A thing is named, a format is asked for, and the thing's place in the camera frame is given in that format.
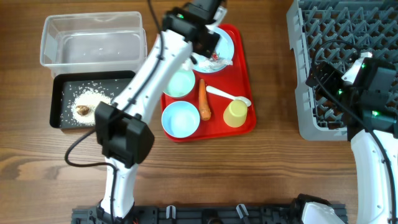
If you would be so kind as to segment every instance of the orange carrot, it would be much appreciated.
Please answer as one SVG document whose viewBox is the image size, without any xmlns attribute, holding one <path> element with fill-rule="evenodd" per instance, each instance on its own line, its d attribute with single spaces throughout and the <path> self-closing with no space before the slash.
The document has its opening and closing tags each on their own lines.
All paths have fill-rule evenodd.
<svg viewBox="0 0 398 224">
<path fill-rule="evenodd" d="M 203 79 L 199 82 L 199 113 L 204 121 L 208 121 L 211 118 L 211 111 L 206 98 L 206 85 Z"/>
</svg>

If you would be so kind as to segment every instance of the white spoon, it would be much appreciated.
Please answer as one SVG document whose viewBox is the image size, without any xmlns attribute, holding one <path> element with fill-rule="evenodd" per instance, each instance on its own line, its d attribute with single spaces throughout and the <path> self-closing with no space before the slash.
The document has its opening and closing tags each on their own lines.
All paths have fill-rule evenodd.
<svg viewBox="0 0 398 224">
<path fill-rule="evenodd" d="M 243 101 L 246 104 L 246 106 L 251 106 L 251 101 L 249 99 L 247 99 L 246 97 L 233 96 L 233 95 L 230 95 L 230 94 L 228 94 L 228 93 L 226 93 L 224 91 L 216 89 L 216 88 L 214 88 L 212 86 L 206 86 L 206 91 L 208 93 L 212 93 L 212 94 L 218 95 L 218 96 L 223 96 L 223 97 L 231 99 L 231 100 L 241 100 L 241 101 Z"/>
</svg>

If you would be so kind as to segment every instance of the green light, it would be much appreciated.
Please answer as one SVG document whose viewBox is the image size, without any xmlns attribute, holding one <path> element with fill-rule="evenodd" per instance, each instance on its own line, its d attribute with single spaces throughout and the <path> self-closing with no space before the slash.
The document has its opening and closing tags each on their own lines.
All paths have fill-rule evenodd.
<svg viewBox="0 0 398 224">
<path fill-rule="evenodd" d="M 372 111 L 372 115 L 373 115 L 373 116 L 379 116 L 379 115 L 380 115 L 380 112 L 378 112 L 378 111 Z"/>
</svg>

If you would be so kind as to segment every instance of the wooden table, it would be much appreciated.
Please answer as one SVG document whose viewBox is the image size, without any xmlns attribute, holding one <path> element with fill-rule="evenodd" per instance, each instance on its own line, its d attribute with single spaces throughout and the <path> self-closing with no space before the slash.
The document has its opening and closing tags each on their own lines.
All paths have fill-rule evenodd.
<svg viewBox="0 0 398 224">
<path fill-rule="evenodd" d="M 184 1 L 158 0 L 159 18 Z M 225 23 L 244 42 L 257 113 L 243 136 L 176 144 L 166 138 L 160 107 L 150 125 L 156 136 L 135 186 L 137 205 L 289 203 L 299 193 L 345 203 L 356 220 L 356 167 L 348 142 L 306 141 L 299 135 L 286 12 L 292 0 L 229 0 Z M 39 63 L 49 15 L 139 11 L 148 48 L 155 26 L 143 0 L 3 0 L 0 5 L 0 223 L 69 223 L 73 208 L 104 194 L 104 167 L 78 169 L 63 160 L 83 131 L 49 125 L 50 70 Z M 94 137 L 73 152 L 76 162 L 102 161 Z"/>
</svg>

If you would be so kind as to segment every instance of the gray basket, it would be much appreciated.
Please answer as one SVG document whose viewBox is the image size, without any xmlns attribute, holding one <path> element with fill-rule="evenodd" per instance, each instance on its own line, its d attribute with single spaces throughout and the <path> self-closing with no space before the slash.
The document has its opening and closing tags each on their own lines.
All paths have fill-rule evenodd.
<svg viewBox="0 0 398 224">
<path fill-rule="evenodd" d="M 347 40 L 371 51 L 398 69 L 398 1 L 312 1 L 294 0 L 287 15 L 290 48 L 297 67 L 295 89 L 301 136 L 312 141 L 345 141 L 342 113 L 333 103 L 315 96 L 305 81 L 315 50 L 325 41 Z M 317 63 L 326 61 L 345 73 L 353 50 L 344 44 L 320 49 Z M 398 85 L 391 87 L 389 109 L 398 111 Z"/>
</svg>

